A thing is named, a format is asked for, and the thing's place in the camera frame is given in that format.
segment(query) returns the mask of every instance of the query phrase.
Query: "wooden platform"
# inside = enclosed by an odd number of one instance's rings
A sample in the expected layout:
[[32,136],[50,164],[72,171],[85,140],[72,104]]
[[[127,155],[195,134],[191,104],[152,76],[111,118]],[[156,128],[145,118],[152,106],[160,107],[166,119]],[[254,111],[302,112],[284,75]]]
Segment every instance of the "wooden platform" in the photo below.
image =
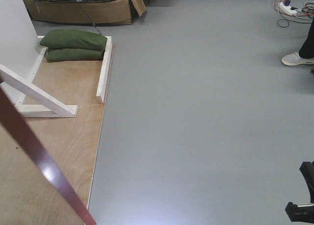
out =
[[[87,205],[104,115],[96,99],[102,61],[44,61],[34,84],[67,105],[76,118],[27,118],[75,191]],[[35,104],[26,99],[26,104]],[[0,224],[82,225],[0,125]]]

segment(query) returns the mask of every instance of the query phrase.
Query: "cardboard box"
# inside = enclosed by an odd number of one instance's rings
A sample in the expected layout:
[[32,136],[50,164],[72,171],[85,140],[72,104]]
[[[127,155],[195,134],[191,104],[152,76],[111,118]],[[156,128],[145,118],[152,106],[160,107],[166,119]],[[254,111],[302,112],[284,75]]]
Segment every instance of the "cardboard box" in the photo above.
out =
[[146,11],[143,0],[115,0],[102,3],[49,2],[42,0],[24,0],[33,20],[90,24],[85,10],[96,24],[130,25],[134,11],[141,16]]

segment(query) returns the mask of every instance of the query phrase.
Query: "person's leg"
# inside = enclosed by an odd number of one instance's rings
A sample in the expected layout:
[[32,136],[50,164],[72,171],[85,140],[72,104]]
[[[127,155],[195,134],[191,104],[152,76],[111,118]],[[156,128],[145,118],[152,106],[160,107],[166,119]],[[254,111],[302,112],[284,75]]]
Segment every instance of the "person's leg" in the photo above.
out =
[[308,38],[299,51],[299,56],[304,59],[314,58],[314,20],[312,21]]
[[314,64],[314,20],[312,21],[308,38],[299,52],[284,56],[281,62],[285,65]]

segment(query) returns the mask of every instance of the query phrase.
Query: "black metal stand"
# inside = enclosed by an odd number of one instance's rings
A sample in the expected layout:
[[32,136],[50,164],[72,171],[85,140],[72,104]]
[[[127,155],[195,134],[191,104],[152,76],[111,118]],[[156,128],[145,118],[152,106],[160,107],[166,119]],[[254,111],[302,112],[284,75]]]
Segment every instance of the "black metal stand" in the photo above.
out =
[[309,204],[293,204],[289,202],[286,213],[291,222],[305,222],[314,224],[314,162],[303,162],[300,171],[310,192]]

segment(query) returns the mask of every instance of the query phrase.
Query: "white sneaker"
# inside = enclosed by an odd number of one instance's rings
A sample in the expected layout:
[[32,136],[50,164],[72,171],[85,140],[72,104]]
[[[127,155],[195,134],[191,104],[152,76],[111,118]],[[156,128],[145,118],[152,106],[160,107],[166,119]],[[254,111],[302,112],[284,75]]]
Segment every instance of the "white sneaker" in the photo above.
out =
[[295,66],[299,64],[314,64],[314,58],[304,59],[299,56],[298,52],[295,52],[295,53],[284,56],[281,59],[281,62],[288,66]]

